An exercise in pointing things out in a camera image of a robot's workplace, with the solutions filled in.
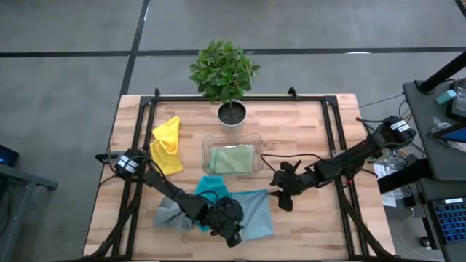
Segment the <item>gray cloth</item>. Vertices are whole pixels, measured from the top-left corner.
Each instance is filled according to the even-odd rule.
[[[240,225],[242,241],[273,236],[274,225],[269,207],[267,190],[232,193],[232,198],[240,203],[245,216]]]
[[[181,212],[178,204],[168,197],[162,199],[155,212],[154,227],[156,229],[189,231],[192,229],[192,226],[193,221],[186,217],[185,212]]]

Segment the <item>blue device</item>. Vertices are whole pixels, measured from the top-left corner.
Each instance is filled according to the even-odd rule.
[[[9,167],[14,167],[19,153],[5,146],[0,145],[0,164],[5,164]]]
[[[436,139],[466,143],[466,122],[435,132],[432,136]]]
[[[466,242],[465,198],[443,199],[431,202],[446,244]]]

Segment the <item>yellow cloth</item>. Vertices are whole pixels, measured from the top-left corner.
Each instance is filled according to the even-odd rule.
[[[151,143],[152,159],[166,175],[183,170],[183,164],[178,157],[179,130],[180,118],[177,116],[152,130],[155,137],[155,141]]]

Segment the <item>clear plastic container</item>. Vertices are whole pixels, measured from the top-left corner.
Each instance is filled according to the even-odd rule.
[[[264,167],[259,134],[202,139],[202,168],[207,174],[248,174]]]

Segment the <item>keyboard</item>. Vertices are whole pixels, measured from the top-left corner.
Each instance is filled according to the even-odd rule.
[[[446,244],[466,242],[466,197],[432,202]]]

